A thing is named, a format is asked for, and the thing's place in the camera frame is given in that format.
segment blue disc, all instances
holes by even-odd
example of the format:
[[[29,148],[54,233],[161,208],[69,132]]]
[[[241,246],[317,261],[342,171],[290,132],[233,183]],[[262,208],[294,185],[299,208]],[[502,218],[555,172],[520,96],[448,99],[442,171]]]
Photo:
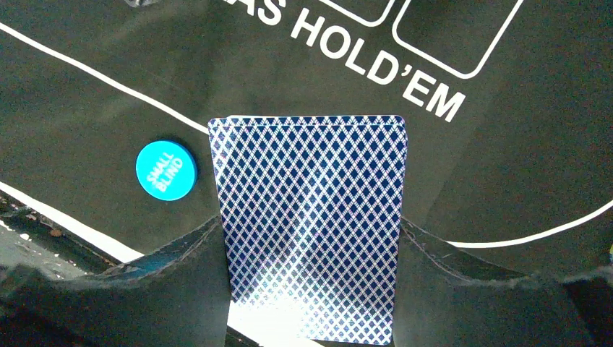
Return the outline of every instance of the blue disc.
[[[175,142],[151,142],[136,159],[136,176],[142,188],[153,197],[178,200],[196,183],[196,163],[187,149]]]

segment round blue token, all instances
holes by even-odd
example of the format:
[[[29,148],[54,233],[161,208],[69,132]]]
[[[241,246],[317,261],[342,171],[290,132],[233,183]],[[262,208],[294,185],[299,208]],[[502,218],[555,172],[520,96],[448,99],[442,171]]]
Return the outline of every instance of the round blue token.
[[[187,195],[196,183],[196,163],[185,147],[172,141],[151,142],[136,159],[136,176],[143,189],[164,201]]]

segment rounded rectangle outline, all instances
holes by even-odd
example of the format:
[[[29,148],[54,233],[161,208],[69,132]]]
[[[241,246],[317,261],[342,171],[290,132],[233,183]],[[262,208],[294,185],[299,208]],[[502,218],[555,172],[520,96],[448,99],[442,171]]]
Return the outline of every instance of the rounded rectangle outline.
[[[523,0],[518,0],[517,3],[515,3],[515,6],[511,10],[511,13],[509,13],[509,16],[507,17],[505,22],[502,23],[502,27],[500,27],[500,30],[498,30],[498,33],[494,37],[494,40],[492,41],[492,43],[489,44],[489,47],[487,48],[487,51],[485,51],[485,54],[481,58],[481,61],[479,62],[479,64],[477,64],[477,67],[472,72],[469,72],[467,74],[459,72],[456,69],[453,69],[449,65],[446,65],[445,63],[443,63],[442,61],[434,58],[433,56],[430,56],[429,54],[427,54],[427,53],[425,53],[423,51],[420,51],[419,49],[409,45],[407,42],[403,41],[400,38],[400,36],[398,35],[398,24],[400,23],[400,19],[402,18],[402,16],[406,12],[406,9],[407,9],[409,3],[411,3],[411,0],[406,0],[405,1],[402,9],[398,13],[398,17],[396,17],[396,20],[394,21],[394,25],[392,26],[392,36],[394,37],[394,40],[396,41],[396,43],[401,45],[402,47],[408,49],[409,51],[417,54],[421,58],[424,58],[427,61],[430,61],[431,63],[433,63],[434,65],[440,67],[441,69],[444,69],[446,72],[451,73],[452,75],[456,76],[457,78],[461,78],[463,80],[468,80],[470,78],[475,77],[481,71],[481,69],[483,68],[483,65],[485,65],[485,61],[489,58],[489,55],[492,53],[492,51],[494,50],[494,47],[498,43],[498,40],[500,40],[500,38],[502,37],[502,34],[505,32],[505,30],[507,29],[507,27],[511,23],[511,20],[515,16],[515,13],[519,10],[519,7],[523,3]]]
[[[333,9],[339,11],[340,13],[344,14],[345,16],[355,20],[356,22],[367,26],[367,27],[376,27],[379,24],[383,23],[383,21],[385,20],[385,18],[387,18],[387,15],[390,13],[390,10],[392,9],[392,5],[394,4],[395,0],[389,0],[389,2],[387,3],[387,6],[385,7],[385,11],[383,11],[383,14],[381,15],[381,17],[378,20],[375,20],[374,22],[369,22],[367,20],[365,20],[364,18],[354,14],[353,12],[350,12],[346,9],[344,9],[343,7],[335,4],[334,2],[332,2],[332,0],[320,0],[320,2],[328,5],[329,7],[332,7]]]

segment blue poker chip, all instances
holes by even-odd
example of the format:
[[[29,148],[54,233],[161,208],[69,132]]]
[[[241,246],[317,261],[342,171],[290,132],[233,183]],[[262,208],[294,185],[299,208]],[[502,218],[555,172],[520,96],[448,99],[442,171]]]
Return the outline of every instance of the blue poker chip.
[[[196,163],[189,151],[172,141],[151,142],[136,159],[136,176],[142,188],[164,201],[181,199],[196,183]]]

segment blue playing card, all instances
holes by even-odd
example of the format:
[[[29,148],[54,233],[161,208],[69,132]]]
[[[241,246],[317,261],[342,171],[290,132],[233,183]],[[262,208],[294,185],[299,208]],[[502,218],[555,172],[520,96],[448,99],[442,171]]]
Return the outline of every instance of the blue playing card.
[[[407,141],[397,116],[209,122],[232,299],[301,337],[387,344]]]

